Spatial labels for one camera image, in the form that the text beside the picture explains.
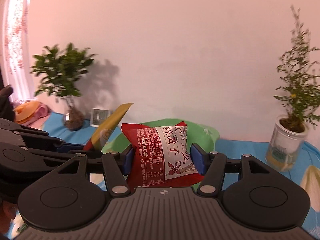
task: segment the glass vase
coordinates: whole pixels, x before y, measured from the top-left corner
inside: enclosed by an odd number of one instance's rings
[[[84,115],[75,107],[72,96],[63,98],[66,103],[66,110],[63,115],[63,124],[70,131],[77,131],[82,128]]]

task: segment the circular pad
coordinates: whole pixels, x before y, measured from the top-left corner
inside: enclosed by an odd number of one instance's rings
[[[1,119],[1,120],[0,120],[0,125],[1,125],[1,126],[10,126],[10,124],[9,124],[6,120],[4,120],[4,119]]]
[[[42,193],[41,202],[51,208],[64,208],[76,202],[78,193],[69,187],[53,187]]]
[[[23,162],[26,158],[20,153],[12,149],[5,149],[3,155],[11,161]]]
[[[18,209],[26,224],[59,232],[75,230],[94,221],[105,208],[104,191],[85,176],[52,172],[20,194]]]
[[[288,196],[279,188],[265,186],[253,189],[250,192],[250,198],[254,203],[262,207],[278,207],[287,201]]]

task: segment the flower illustration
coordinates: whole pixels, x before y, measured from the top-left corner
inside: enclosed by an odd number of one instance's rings
[[[171,168],[171,170],[169,170],[169,175],[181,174],[178,169],[181,166],[181,161],[176,162],[174,166],[171,163],[168,163],[168,166]]]

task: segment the red snack packet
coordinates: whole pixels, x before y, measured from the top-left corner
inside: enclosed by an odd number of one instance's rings
[[[203,179],[187,150],[187,125],[149,127],[123,123],[122,133],[135,149],[127,183],[137,186],[188,187]]]

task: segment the curtain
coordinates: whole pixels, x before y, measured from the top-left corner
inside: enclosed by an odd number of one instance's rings
[[[28,60],[28,10],[30,0],[6,0],[2,28],[4,84],[11,84],[11,100],[26,101],[33,98],[33,80]]]

